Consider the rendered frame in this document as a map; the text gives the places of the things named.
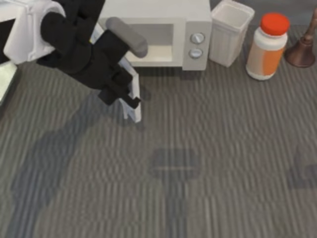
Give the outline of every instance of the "orange label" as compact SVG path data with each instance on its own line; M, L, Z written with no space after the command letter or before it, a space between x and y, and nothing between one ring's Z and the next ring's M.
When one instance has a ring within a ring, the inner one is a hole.
M264 51L263 54L263 75L271 75L276 72L282 58L284 48L278 51Z

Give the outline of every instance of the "microwave knob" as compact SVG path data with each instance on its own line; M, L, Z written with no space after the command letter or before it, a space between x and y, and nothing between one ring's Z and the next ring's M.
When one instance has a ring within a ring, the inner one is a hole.
M202 33L193 34L190 38L191 42L194 44L201 44L205 40L205 36Z
M199 59L203 55L203 51L201 49L193 49L189 52L189 56L193 59Z

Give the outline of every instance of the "robotic arm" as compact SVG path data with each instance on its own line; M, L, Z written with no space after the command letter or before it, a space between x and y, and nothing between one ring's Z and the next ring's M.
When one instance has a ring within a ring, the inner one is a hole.
M118 18L109 18L95 44L90 39L105 0L6 0L18 17L4 53L14 63L37 60L57 68L85 86L100 90L111 105L122 99L135 109L140 99L129 96L132 75L119 65L128 51L148 52L146 40Z

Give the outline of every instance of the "white microwave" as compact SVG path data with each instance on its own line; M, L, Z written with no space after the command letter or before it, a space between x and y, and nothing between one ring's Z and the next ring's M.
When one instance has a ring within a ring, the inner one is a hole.
M148 55L126 58L134 67L205 70L211 38L209 0L106 0L99 24L119 17L147 39Z

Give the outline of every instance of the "bottle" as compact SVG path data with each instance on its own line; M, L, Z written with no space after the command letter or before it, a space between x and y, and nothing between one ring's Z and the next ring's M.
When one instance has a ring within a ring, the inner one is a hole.
M267 13L255 31L246 70L254 79L267 80L275 74L287 43L290 22L280 13Z

